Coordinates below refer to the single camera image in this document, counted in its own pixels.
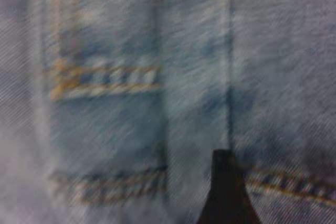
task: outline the denim fabric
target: denim fabric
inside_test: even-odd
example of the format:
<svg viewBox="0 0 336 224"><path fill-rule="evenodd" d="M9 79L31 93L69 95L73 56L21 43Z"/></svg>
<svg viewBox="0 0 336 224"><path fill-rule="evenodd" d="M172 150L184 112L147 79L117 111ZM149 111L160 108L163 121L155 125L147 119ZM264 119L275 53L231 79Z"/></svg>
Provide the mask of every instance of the denim fabric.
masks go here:
<svg viewBox="0 0 336 224"><path fill-rule="evenodd" d="M36 120L61 223L168 223L155 0L39 1Z"/></svg>
<svg viewBox="0 0 336 224"><path fill-rule="evenodd" d="M334 222L334 186L314 190L336 179L335 14L335 0L235 0L237 157L257 169L303 178L275 191L271 186L273 196L256 197L265 223ZM297 196L305 200L296 202Z"/></svg>
<svg viewBox="0 0 336 224"><path fill-rule="evenodd" d="M228 148L230 0L164 0L162 58L169 198L177 223L195 223L211 156Z"/></svg>
<svg viewBox="0 0 336 224"><path fill-rule="evenodd" d="M231 1L0 0L0 222L194 223L233 139L263 223L334 223L335 0Z"/></svg>

